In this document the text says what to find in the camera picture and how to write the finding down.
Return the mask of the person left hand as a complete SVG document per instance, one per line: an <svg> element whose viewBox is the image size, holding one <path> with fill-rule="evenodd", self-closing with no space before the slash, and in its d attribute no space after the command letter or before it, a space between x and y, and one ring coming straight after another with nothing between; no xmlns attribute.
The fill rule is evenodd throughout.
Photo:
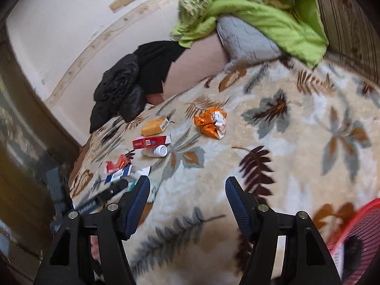
<svg viewBox="0 0 380 285"><path fill-rule="evenodd" d="M95 260L100 259L98 237L96 235L91 235L90 236L90 243L91 243L91 255L92 255L92 257Z"/></svg>

